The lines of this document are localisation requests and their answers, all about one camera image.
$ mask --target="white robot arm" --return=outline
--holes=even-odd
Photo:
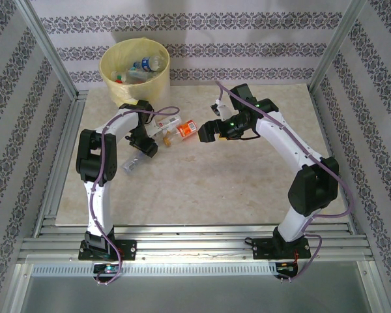
[[[310,148],[294,130],[285,122],[280,112],[268,113],[271,117],[285,125],[297,138],[298,141],[307,147],[307,150],[317,160],[320,160],[322,156]],[[301,149],[294,143],[294,141],[287,135],[287,133],[277,127],[272,121],[266,117],[258,119],[256,123],[256,131],[261,137],[264,137],[270,142],[270,144],[277,150],[280,156],[284,159],[285,163],[289,166],[293,173],[298,173],[303,166],[312,166],[312,162]],[[307,221],[312,218],[313,215],[318,214],[321,209],[315,210],[309,216],[304,216],[296,212],[292,206],[290,206],[287,215],[283,222],[278,226],[280,235],[286,242],[294,241],[303,236],[302,229],[306,225]]]
[[[227,113],[227,119],[208,121],[200,127],[199,139],[201,142],[213,142],[215,134],[219,134],[219,138],[228,140],[250,140],[264,137],[279,152],[296,176],[288,192],[291,206],[283,222],[274,230],[272,244],[267,247],[267,250],[269,250],[269,259],[291,258],[293,251],[297,251],[300,243],[304,248],[306,241],[304,228],[311,222],[310,219],[338,195],[338,182],[315,164],[310,156],[322,162],[336,175],[339,173],[338,163],[333,157],[323,158],[311,149],[286,123],[271,100],[257,101],[246,84],[234,87],[231,92],[241,99],[246,99],[257,109],[267,113],[270,118],[264,117],[263,114],[243,105],[237,99],[231,98],[234,109],[239,113],[231,117],[227,117]],[[211,108],[216,115],[220,116],[220,112],[228,112],[228,109],[220,108],[219,110],[219,103],[216,102]],[[289,130],[293,137],[306,148],[308,154],[302,151],[284,128]],[[244,131],[249,129],[253,130],[257,137],[243,138]]]
[[[114,229],[110,215],[110,184],[117,170],[117,143],[126,137],[130,141],[131,146],[141,150],[149,157],[153,157],[158,150],[158,146],[152,138],[148,137],[145,130],[145,123],[150,114],[137,112],[124,114],[135,109],[150,112],[152,111],[152,106],[143,100],[139,100],[136,105],[123,104],[115,115],[123,116],[116,120],[114,120],[115,117],[110,119],[110,121],[114,121],[104,134],[104,172],[101,180],[95,186],[93,196],[93,212],[95,217],[104,234],[112,241],[114,241]],[[98,173],[101,168],[100,153],[94,154],[93,152],[101,149],[102,133],[106,125],[107,123],[98,127],[96,130],[85,129],[81,132],[76,170],[81,175],[81,180],[84,181],[89,206],[89,223],[84,240],[85,247],[89,250],[113,255],[110,245],[102,236],[101,231],[94,222],[94,218],[90,214],[92,187],[98,178]]]

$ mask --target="yellow bucket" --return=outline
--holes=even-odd
[[[134,85],[116,83],[110,80],[111,73],[133,67],[133,63],[144,57],[161,55],[167,60],[166,68],[157,77]],[[159,42],[147,38],[128,39],[115,44],[105,52],[98,66],[100,75],[109,87],[110,98],[117,106],[133,103],[135,100],[146,100],[156,110],[169,104],[169,54]]]

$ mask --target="wall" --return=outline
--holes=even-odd
[[[311,78],[350,0],[32,0],[79,90],[103,85],[102,54],[147,37],[172,57],[172,84]]]
[[[391,1],[368,1],[315,94],[391,302]]]
[[[70,99],[16,5],[0,0],[0,308],[30,237]]]

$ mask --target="metal corner post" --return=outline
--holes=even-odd
[[[46,33],[40,18],[37,16],[34,8],[32,7],[30,0],[14,0],[14,2],[18,6],[27,26],[29,26],[30,30],[34,34],[46,58],[51,63],[53,70],[56,72],[66,92],[70,95],[70,99],[74,100],[77,97],[78,90],[64,67],[57,50],[53,46],[52,41]]]
[[[38,237],[40,235],[42,223],[47,215],[52,215],[53,217],[56,217],[57,215],[59,201],[61,200],[63,193],[65,179],[68,173],[72,152],[74,151],[86,98],[87,94],[82,93],[78,96],[77,100],[73,100],[71,103],[33,237]]]
[[[352,28],[353,23],[355,22],[365,3],[366,0],[351,0],[351,3],[347,7],[345,14],[340,21],[339,27],[336,29],[336,32],[330,40],[325,53],[323,54],[319,64],[317,65],[317,68],[314,71],[313,76],[311,77],[310,82],[308,83],[308,90],[310,91],[311,95],[314,95],[315,91],[317,90],[317,87],[325,76],[328,67],[339,51],[343,40],[345,40],[348,32]]]

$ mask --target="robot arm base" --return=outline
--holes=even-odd
[[[252,246],[255,260],[310,259],[310,246],[304,236],[288,243],[275,227],[272,238],[246,238],[245,243]]]

